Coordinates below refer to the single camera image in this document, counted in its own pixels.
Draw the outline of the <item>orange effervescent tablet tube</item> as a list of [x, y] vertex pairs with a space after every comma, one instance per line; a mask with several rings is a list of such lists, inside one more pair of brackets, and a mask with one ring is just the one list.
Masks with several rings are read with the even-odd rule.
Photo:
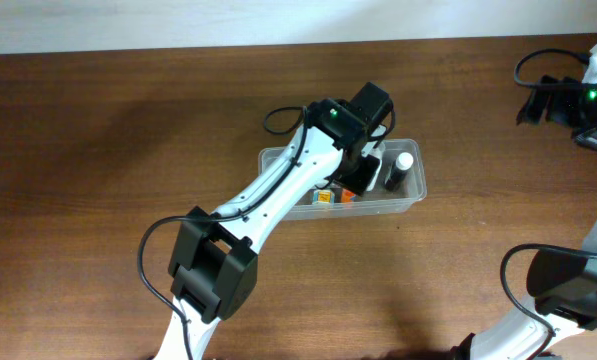
[[348, 189], [343, 189], [341, 192], [341, 197], [340, 197], [340, 202], [341, 203], [353, 203], [357, 198], [357, 195], [348, 190]]

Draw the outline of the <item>white spray bottle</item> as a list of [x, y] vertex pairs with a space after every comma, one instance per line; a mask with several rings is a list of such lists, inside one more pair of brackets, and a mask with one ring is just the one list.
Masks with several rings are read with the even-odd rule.
[[369, 182], [369, 184], [366, 188], [367, 192], [371, 192], [375, 188], [379, 173], [382, 168], [384, 152], [385, 152], [385, 144], [383, 142], [381, 142], [377, 147], [372, 148], [371, 151], [369, 152], [369, 155], [367, 156], [367, 158], [373, 158], [378, 161], [375, 169], [373, 170], [371, 181]]

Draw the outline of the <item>gold lid small jar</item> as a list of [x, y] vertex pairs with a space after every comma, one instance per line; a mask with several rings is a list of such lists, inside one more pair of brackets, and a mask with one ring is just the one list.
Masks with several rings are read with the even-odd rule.
[[335, 203], [335, 193], [329, 189], [316, 189], [312, 195], [313, 205], [329, 205]]

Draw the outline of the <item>black bottle white cap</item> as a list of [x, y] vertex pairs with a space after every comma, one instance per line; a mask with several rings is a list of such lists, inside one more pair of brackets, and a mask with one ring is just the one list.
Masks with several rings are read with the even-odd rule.
[[414, 164], [414, 157], [409, 152], [400, 153], [392, 162], [384, 181], [387, 191], [395, 192], [403, 184], [411, 167]]

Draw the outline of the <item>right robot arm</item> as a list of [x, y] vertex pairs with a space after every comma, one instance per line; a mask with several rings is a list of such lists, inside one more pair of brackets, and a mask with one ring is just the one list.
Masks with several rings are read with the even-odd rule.
[[[597, 77], [545, 76], [517, 115], [567, 125], [575, 142], [597, 150]], [[579, 249], [529, 243], [510, 249], [500, 281], [513, 308], [491, 328], [469, 334], [452, 359], [544, 359], [554, 344], [597, 329], [597, 220]]]

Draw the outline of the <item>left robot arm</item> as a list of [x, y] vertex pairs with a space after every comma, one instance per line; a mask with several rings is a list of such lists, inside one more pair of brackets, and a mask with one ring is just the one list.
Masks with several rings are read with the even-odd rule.
[[168, 265], [172, 318], [159, 359], [199, 359], [217, 325], [234, 315], [257, 282], [258, 254], [276, 225], [320, 182], [363, 194], [378, 172], [370, 150], [391, 129], [387, 92], [366, 83], [351, 101], [300, 107], [291, 142], [245, 190], [207, 213], [175, 217], [180, 228]]

